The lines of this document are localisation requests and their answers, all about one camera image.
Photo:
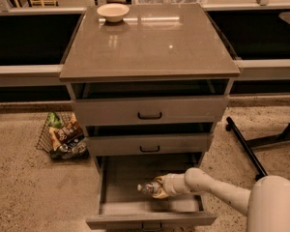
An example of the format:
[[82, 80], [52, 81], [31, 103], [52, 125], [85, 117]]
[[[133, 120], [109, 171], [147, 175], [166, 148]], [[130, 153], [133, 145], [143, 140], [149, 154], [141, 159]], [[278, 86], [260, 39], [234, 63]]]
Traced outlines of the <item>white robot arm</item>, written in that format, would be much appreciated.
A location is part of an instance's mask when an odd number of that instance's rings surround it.
[[199, 168], [158, 176], [152, 196], [163, 199], [204, 191], [246, 216], [246, 232], [290, 232], [290, 181], [275, 175], [259, 179], [251, 189], [216, 180]]

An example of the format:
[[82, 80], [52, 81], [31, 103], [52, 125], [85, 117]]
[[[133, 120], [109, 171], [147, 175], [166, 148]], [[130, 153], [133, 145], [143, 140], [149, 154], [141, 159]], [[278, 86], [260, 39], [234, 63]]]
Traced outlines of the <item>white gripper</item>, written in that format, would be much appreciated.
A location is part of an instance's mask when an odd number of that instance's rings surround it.
[[184, 174], [167, 174], [154, 178], [155, 182], [163, 184], [163, 189], [159, 189], [153, 197], [156, 199], [167, 198], [168, 195], [179, 195], [188, 192]]

